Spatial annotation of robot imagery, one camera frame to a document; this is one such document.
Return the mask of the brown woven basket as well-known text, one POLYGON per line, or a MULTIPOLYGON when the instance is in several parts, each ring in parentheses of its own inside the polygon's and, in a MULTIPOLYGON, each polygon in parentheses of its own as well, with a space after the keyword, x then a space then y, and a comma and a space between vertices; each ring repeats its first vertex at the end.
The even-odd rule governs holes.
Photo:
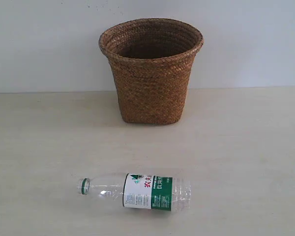
POLYGON ((203 43, 197 28, 174 19, 136 19, 105 30, 98 45, 111 67, 122 119, 157 125, 178 122, 203 43))

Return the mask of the clear plastic water bottle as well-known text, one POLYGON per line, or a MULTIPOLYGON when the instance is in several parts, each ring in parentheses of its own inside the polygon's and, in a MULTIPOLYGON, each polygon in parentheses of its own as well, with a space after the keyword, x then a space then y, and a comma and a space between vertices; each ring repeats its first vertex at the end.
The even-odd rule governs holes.
POLYGON ((190 207, 190 182, 178 178, 141 173, 111 173, 84 177, 77 184, 81 195, 117 201, 124 208, 180 211, 190 207))

